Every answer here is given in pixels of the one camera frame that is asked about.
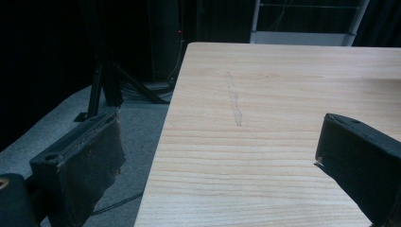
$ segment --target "black cable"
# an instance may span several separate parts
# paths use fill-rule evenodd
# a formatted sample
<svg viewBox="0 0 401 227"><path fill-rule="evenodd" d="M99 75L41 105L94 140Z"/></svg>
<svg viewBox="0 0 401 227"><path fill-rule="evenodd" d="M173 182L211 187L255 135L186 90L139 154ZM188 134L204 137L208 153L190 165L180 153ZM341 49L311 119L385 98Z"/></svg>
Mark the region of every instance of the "black cable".
<svg viewBox="0 0 401 227"><path fill-rule="evenodd" d="M136 199L142 197L143 195L144 195L144 192L140 192L140 193L138 193L138 194L136 194L136 195L134 195L134 196L131 196L131 197L126 198L126 199L124 199L124 200L122 200L122 201L119 201L119 202L117 202L117 203L115 203L115 204L113 204L113 205L110 205L110 206L107 206L107 207L105 207L105 208L96 210L96 211L94 211L94 212L91 214L91 216L100 215L101 213L104 213L104 212L113 210L114 208L117 208L118 206L121 206L121 205L123 205L123 204L125 204L125 203L127 203L127 202L129 202L129 201L134 201L134 200L136 200Z"/></svg>
<svg viewBox="0 0 401 227"><path fill-rule="evenodd" d="M151 92L151 90L137 81L136 79L132 78L124 69L122 69L119 65L116 63L113 63L115 71L124 79L126 79L131 85L135 87L135 89L142 94L143 96L147 97L152 103L156 104L169 104L170 102L162 100L155 94Z"/></svg>
<svg viewBox="0 0 401 227"><path fill-rule="evenodd" d="M130 90L130 91L136 91L135 86L133 86L132 84L128 83L128 82L121 82L120 83L121 89L126 89L126 90ZM167 92L171 92L171 87L168 86L158 86L158 87L148 87L148 89L150 89L150 91L154 94L163 94L163 93L167 93Z"/></svg>
<svg viewBox="0 0 401 227"><path fill-rule="evenodd" d="M168 77L165 79L165 81L168 81L169 79L171 79L171 77L174 75L174 72L177 70L178 66L180 65L180 61L181 61L181 52L183 51L183 43L185 42L185 40L183 39L183 16L184 16L184 4L183 1L181 1L181 18L180 18L180 47L179 47L179 52L178 52L178 58L176 61L176 64L173 68L173 70L171 70L170 74L168 75Z"/></svg>
<svg viewBox="0 0 401 227"><path fill-rule="evenodd" d="M281 24L281 21L283 20L284 14L286 13L286 9L289 8L289 6L292 4L292 2L293 2L293 0L289 1L289 3L287 3L287 0L286 0L286 2L283 5L283 9L282 9L282 11L280 13L280 16L278 16L274 20L273 24L271 24L271 26L269 27L268 31L272 30L274 26L275 26L275 31L277 31L278 27Z"/></svg>

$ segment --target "light wood tabletop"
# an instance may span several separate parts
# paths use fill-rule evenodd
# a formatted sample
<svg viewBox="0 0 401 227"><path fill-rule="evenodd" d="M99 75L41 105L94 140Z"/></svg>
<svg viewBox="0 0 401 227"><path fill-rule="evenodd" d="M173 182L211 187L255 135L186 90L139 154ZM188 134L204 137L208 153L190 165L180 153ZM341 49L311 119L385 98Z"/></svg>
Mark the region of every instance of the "light wood tabletop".
<svg viewBox="0 0 401 227"><path fill-rule="evenodd" d="M190 44L135 226L368 227L313 165L326 113L401 140L401 49Z"/></svg>

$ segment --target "scratch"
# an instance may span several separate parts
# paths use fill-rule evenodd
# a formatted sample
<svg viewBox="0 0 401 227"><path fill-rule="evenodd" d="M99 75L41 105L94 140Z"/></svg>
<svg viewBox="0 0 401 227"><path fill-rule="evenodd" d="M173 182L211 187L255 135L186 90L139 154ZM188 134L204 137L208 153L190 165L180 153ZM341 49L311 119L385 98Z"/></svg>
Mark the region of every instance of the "scratch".
<svg viewBox="0 0 401 227"><path fill-rule="evenodd" d="M234 80L230 72L226 74L226 82L236 125L242 127L242 112L238 107L238 93L235 91Z"/></svg>

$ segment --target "floor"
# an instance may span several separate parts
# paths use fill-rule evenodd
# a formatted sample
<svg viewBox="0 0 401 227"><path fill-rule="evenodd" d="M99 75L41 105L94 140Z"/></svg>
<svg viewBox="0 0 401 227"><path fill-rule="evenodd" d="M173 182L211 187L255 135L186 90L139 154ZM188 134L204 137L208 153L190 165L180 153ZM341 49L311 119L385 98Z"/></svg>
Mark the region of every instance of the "floor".
<svg viewBox="0 0 401 227"><path fill-rule="evenodd" d="M78 123L74 118L87 109L90 87L63 101L55 110L41 119L18 141L0 152L0 173L19 173L25 178L31 174L28 162L36 154L56 142ZM104 98L100 111L106 107ZM107 189L95 210L108 207L142 192L166 118L168 105L125 101L119 110L121 139L127 162L121 168L116 182ZM141 198L129 201L107 212L91 216L84 224L89 226L133 226ZM41 226L50 226L44 220Z"/></svg>

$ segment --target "black stand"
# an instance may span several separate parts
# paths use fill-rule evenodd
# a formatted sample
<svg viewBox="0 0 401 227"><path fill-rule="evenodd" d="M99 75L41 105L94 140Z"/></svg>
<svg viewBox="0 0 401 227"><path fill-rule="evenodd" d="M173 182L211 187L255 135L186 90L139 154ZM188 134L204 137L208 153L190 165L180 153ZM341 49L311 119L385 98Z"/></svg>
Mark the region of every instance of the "black stand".
<svg viewBox="0 0 401 227"><path fill-rule="evenodd" d="M79 0L79 5L84 17L92 51L96 56L96 70L88 112L80 113L74 121L82 122L87 118L97 115L101 88L103 88L107 105L119 107L122 104L123 98L119 81L113 73L117 73L120 77L129 81L140 94L147 97L152 103L168 104L168 101L162 100L153 94L150 89L131 77L121 66L111 60L100 21L101 15L99 15L99 12L102 11L102 8L96 3L96 0Z"/></svg>

